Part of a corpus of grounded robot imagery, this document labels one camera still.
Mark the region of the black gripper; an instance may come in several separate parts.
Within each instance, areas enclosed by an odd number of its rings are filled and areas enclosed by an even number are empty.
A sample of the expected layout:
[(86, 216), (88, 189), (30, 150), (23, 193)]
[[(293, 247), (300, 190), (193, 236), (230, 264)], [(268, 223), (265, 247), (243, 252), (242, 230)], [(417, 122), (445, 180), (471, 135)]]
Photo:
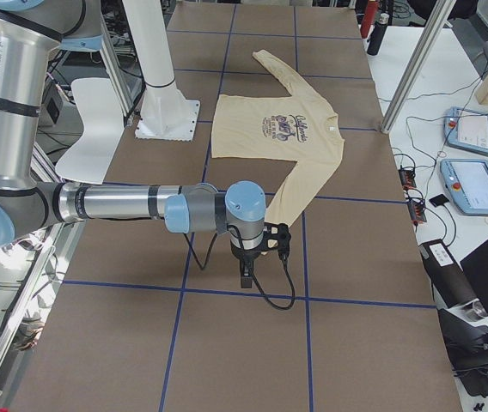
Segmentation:
[(230, 226), (231, 252), (239, 260), (241, 288), (251, 288), (254, 278), (254, 261), (262, 253), (267, 251), (278, 252), (282, 262), (284, 273), (288, 274), (288, 259), (290, 255), (290, 231), (285, 223), (272, 224), (266, 222), (257, 239), (259, 243), (253, 248), (247, 248), (239, 228)]

